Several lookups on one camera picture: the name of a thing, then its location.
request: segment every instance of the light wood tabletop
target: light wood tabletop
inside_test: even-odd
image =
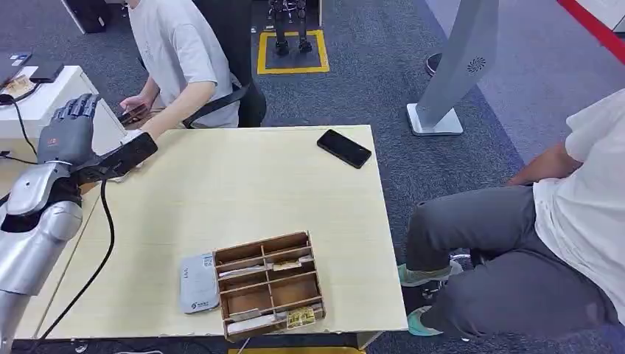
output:
[[[21,149],[22,154],[20,157],[29,159],[28,161],[34,161],[35,157],[32,156],[32,151],[25,147]],[[13,185],[13,182],[18,178],[20,173],[25,170],[28,165],[21,162],[11,161],[7,159],[0,159],[0,198],[6,195]],[[68,242],[67,246],[63,250],[63,253],[59,256],[59,259],[52,269],[52,272],[48,276],[46,283],[39,295],[31,298],[28,307],[22,317],[18,330],[15,334],[17,339],[32,339],[36,337],[41,322],[48,310],[50,302],[55,295],[55,292],[59,286],[60,280],[67,269],[67,265],[71,259],[71,256],[76,249],[78,240],[84,230],[86,221],[89,215],[93,211],[94,205],[99,198],[99,190],[91,191],[83,196],[83,225],[80,231],[74,238]]]
[[[357,170],[316,146],[328,129],[374,151],[368,125],[176,130],[107,199],[116,245],[51,339],[221,336],[221,313],[181,312],[181,259],[309,231],[327,317],[289,333],[405,330],[375,152]],[[108,246],[97,204],[44,320],[69,303]]]

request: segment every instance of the robot finger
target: robot finger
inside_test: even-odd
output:
[[[62,114],[63,114],[63,108],[57,108],[54,114],[52,115],[51,122],[52,123],[60,122]]]
[[[70,114],[74,117],[82,116],[85,110],[85,105],[87,104],[87,101],[89,100],[89,98],[91,98],[91,96],[91,94],[80,95],[80,97],[78,97],[78,99],[76,100],[74,107],[71,109]]]
[[[75,104],[76,104],[76,100],[67,101],[67,103],[65,104],[65,107],[61,108],[62,111],[59,114],[59,117],[58,117],[59,120],[69,118],[71,116],[71,110],[73,109]]]
[[[100,99],[98,94],[92,94],[87,101],[85,102],[85,110],[83,111],[83,116],[88,119],[93,119],[96,115],[96,107],[97,103]]]

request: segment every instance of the person's knee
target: person's knee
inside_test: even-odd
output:
[[[410,236],[413,242],[427,243],[437,249],[437,240],[444,233],[444,214],[431,202],[416,205],[410,222]]]
[[[484,336],[490,330],[484,326],[483,319],[488,316],[488,309],[481,308],[484,299],[479,296],[475,284],[462,276],[451,277],[439,294],[436,305],[445,321],[457,333],[465,338]]]

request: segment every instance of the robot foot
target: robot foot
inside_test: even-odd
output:
[[[289,55],[289,42],[276,42],[276,51],[278,55],[284,57],[285,55]]]
[[[301,53],[309,53],[312,50],[313,50],[313,45],[310,44],[309,41],[307,40],[299,41],[299,51]]]

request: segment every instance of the gray pants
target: gray pants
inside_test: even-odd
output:
[[[408,269],[444,268],[458,248],[497,256],[450,277],[423,315],[423,325],[471,338],[500,332],[551,337],[618,323],[606,294],[542,243],[535,220],[531,187],[476,190],[420,203],[408,231]]]

